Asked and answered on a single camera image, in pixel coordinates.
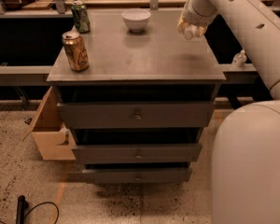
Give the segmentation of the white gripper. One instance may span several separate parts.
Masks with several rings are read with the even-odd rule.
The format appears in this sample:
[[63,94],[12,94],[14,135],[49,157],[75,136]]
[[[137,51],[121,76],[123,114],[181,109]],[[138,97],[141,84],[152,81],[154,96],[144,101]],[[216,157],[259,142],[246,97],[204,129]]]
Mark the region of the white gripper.
[[217,16],[217,9],[208,0],[188,0],[184,5],[182,15],[177,23],[177,31],[182,33],[188,24],[200,26],[199,36],[203,36],[207,31],[207,26],[213,22]]

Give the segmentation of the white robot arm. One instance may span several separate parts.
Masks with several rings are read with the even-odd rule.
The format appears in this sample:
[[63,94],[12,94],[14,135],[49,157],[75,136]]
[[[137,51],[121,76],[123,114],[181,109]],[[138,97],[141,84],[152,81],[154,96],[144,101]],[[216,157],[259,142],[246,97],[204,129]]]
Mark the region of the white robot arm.
[[280,224],[280,18],[259,0],[188,0],[178,25],[222,16],[272,98],[220,124],[211,164],[212,224]]

